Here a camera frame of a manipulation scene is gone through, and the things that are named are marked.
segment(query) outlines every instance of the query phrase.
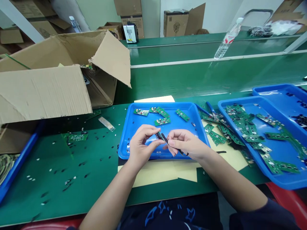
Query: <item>green workbench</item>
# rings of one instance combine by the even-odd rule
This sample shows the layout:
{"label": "green workbench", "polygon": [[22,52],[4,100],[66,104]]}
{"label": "green workbench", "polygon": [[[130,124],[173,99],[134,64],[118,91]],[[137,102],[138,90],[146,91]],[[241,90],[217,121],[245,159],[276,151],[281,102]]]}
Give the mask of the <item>green workbench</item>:
{"label": "green workbench", "polygon": [[[187,36],[184,43],[190,42],[189,39],[190,36]],[[150,52],[159,53],[162,50],[157,47],[156,51]],[[153,63],[151,54],[144,53],[137,58],[131,52],[131,62]],[[160,57],[162,59],[158,63],[165,59],[163,55]],[[173,58],[175,55],[165,60],[174,61]],[[104,127],[98,117],[86,120],[88,115],[46,120],[44,131],[1,203],[0,226],[88,212],[117,173],[117,145],[125,122],[126,108],[134,100],[173,95],[176,102],[190,101],[204,105],[204,101],[209,101],[217,108],[220,100],[251,96],[250,89],[255,86],[304,84],[302,78],[307,76],[307,69],[303,63],[306,60],[307,55],[299,53],[131,69],[132,89],[118,82],[115,105],[101,109],[101,115],[115,126],[114,132]],[[89,133],[88,140],[75,142],[68,147],[60,133],[80,133],[82,128]],[[247,166],[240,173],[254,184],[269,181],[258,167]],[[201,168],[197,169],[197,178],[197,183],[176,179],[133,188],[127,205],[218,190]],[[67,180],[73,183],[64,190]]]}

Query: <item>small black part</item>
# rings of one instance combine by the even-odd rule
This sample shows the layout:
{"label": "small black part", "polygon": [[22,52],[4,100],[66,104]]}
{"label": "small black part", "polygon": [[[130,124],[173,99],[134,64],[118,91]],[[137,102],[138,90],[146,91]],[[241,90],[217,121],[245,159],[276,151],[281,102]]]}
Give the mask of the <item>small black part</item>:
{"label": "small black part", "polygon": [[41,214],[37,214],[36,216],[32,217],[31,222],[35,221]]}
{"label": "small black part", "polygon": [[48,192],[45,192],[41,195],[41,198],[45,197],[48,194]]}

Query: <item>open cardboard box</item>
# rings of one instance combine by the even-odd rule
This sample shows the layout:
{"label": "open cardboard box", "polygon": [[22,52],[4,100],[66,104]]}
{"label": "open cardboard box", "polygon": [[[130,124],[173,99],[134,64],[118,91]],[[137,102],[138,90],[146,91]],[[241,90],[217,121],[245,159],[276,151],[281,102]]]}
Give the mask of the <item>open cardboard box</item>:
{"label": "open cardboard box", "polygon": [[0,124],[92,113],[113,104],[117,80],[131,88],[129,50],[107,30],[52,36],[11,56],[31,70],[0,60]]}

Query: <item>yellow paper sheet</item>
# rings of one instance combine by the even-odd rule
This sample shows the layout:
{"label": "yellow paper sheet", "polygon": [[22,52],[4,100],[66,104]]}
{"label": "yellow paper sheet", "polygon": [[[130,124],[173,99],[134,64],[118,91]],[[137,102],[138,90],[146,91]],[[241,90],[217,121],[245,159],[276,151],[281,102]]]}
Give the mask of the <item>yellow paper sheet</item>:
{"label": "yellow paper sheet", "polygon": [[136,100],[134,102],[175,102],[172,95],[170,96],[163,96],[163,97],[152,97],[152,98],[145,98],[141,100]]}
{"label": "yellow paper sheet", "polygon": [[[202,120],[202,124],[205,127],[208,123],[205,120]],[[212,123],[215,127],[213,129],[214,132],[217,134],[223,136],[222,132],[219,130],[219,128],[216,126],[216,124]],[[248,163],[244,159],[242,153],[239,150],[234,150],[231,146],[225,142],[225,144],[219,144],[218,146],[215,146],[215,143],[213,142],[212,138],[207,135],[209,144],[211,148],[218,152],[218,151],[226,151],[226,153],[220,153],[221,157],[223,157],[235,170],[240,171],[241,169],[248,166]]]}
{"label": "yellow paper sheet", "polygon": [[148,161],[138,173],[133,188],[178,179],[173,162],[153,160]]}

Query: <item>white component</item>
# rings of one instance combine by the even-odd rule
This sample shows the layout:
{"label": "white component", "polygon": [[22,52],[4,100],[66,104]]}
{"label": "white component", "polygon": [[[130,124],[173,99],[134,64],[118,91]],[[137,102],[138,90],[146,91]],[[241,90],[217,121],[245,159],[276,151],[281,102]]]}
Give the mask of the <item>white component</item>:
{"label": "white component", "polygon": [[134,25],[123,25],[127,43],[137,43]]}

